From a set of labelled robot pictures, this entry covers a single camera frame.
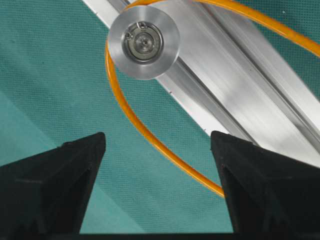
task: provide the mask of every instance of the metal surface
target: metal surface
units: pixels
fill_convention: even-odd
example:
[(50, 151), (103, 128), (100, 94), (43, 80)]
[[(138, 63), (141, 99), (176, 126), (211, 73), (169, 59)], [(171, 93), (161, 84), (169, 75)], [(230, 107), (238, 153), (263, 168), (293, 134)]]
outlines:
[[(144, 33), (155, 42), (152, 50), (156, 51), (158, 48), (154, 54), (156, 58), (149, 59), (151, 61), (144, 57), (148, 54), (138, 53), (138, 49), (135, 49), (132, 43), (137, 40), (135, 37), (142, 33), (139, 27), (132, 29), (139, 22), (147, 24)], [(126, 38), (128, 34), (131, 34), (130, 38), (134, 38), (133, 41)], [(124, 11), (114, 20), (108, 35), (108, 48), (120, 71), (136, 79), (150, 80), (165, 73), (176, 61), (180, 48), (180, 34), (175, 22), (163, 11), (152, 6), (136, 6)]]
[(157, 80), (206, 133), (320, 166), (319, 101), (251, 21), (189, 1), (152, 6), (181, 37), (179, 61)]
[(114, 3), (108, 0), (83, 0), (83, 2), (108, 28), (119, 15), (120, 8), (125, 7), (125, 3), (121, 0), (116, 0)]

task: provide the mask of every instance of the orange tube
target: orange tube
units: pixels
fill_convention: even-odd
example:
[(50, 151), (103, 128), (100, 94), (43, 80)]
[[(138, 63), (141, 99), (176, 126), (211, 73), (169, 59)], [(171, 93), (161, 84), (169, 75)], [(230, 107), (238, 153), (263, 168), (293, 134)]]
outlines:
[(113, 94), (120, 105), (122, 111), (127, 116), (127, 118), (131, 121), (131, 123), (136, 127), (136, 129), (167, 159), (171, 160), (175, 165), (185, 171), (188, 175), (196, 179), (198, 182), (205, 185), (211, 191), (217, 193), (219, 196), (224, 197), (224, 191), (220, 186), (210, 181), (208, 178), (197, 172), (190, 165), (185, 163), (182, 159), (180, 159), (177, 155), (175, 155), (170, 149), (168, 149), (161, 141), (159, 141), (151, 131), (140, 121), (140, 119), (136, 116), (134, 111), (131, 109), (129, 104), (127, 103), (124, 94), (121, 91), (119, 86), (115, 65), (110, 57), (108, 50), (108, 43), (106, 43), (105, 47), (105, 67), (108, 74), (108, 79), (110, 82), (110, 86), (112, 88)]
[[(126, 9), (138, 6), (138, 5), (149, 5), (156, 2), (161, 2), (164, 0), (137, 0), (126, 7)], [(311, 39), (293, 31), (291, 28), (285, 26), (284, 24), (252, 9), (243, 4), (232, 0), (195, 0), (195, 2), (201, 2), (206, 4), (212, 4), (218, 7), (222, 7), (224, 9), (233, 11), (240, 15), (243, 15), (265, 27), (268, 29), (278, 33), (279, 35), (291, 40), (297, 45), (305, 48), (306, 50), (312, 52), (316, 56), (320, 57), (320, 45)], [(105, 68), (107, 71), (108, 79), (110, 82), (110, 86), (112, 88), (113, 94), (120, 105), (122, 111), (131, 121), (131, 123), (136, 127), (136, 129), (159, 151), (161, 152), (167, 159), (172, 161), (177, 167), (182, 169), (188, 175), (196, 179), (199, 183), (203, 184), (205, 187), (215, 192), (221, 197), (224, 197), (223, 189), (203, 176), (201, 173), (193, 169), (190, 165), (180, 159), (177, 155), (175, 155), (170, 149), (168, 149), (161, 141), (159, 141), (149, 129), (139, 120), (133, 110), (130, 108), (127, 103), (125, 96), (123, 95), (121, 88), (119, 86), (119, 82), (117, 80), (115, 65), (110, 57), (108, 50), (108, 41), (105, 44)]]

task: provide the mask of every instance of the teal netting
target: teal netting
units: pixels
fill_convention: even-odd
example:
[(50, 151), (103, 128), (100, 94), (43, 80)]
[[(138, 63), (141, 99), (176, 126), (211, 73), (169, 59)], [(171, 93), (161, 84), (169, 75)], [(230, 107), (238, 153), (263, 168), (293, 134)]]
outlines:
[[(242, 2), (320, 41), (320, 1)], [(319, 60), (262, 31), (319, 97)], [(119, 109), (105, 74), (107, 34), (81, 0), (0, 0), (0, 165), (102, 131), (107, 150), (83, 233), (232, 231), (225, 201), (162, 157)], [(118, 76), (155, 135), (219, 183), (197, 124), (156, 81)]]

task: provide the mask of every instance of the metal pulley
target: metal pulley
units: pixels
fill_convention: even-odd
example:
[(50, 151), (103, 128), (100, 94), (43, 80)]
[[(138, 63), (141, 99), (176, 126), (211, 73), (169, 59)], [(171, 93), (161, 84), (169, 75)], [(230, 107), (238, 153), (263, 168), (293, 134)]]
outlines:
[(139, 80), (154, 79), (176, 61), (179, 30), (170, 16), (152, 6), (121, 13), (108, 35), (110, 56), (120, 71)]

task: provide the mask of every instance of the metal beam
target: metal beam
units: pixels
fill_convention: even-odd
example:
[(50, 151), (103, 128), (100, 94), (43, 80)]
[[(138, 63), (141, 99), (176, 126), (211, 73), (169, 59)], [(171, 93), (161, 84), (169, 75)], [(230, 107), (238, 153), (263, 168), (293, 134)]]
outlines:
[[(117, 11), (128, 3), (103, 2), (110, 13), (115, 2)], [(173, 18), (181, 35), (179, 60), (157, 80), (208, 135), (230, 133), (320, 166), (319, 101), (251, 21), (190, 1), (153, 6)]]

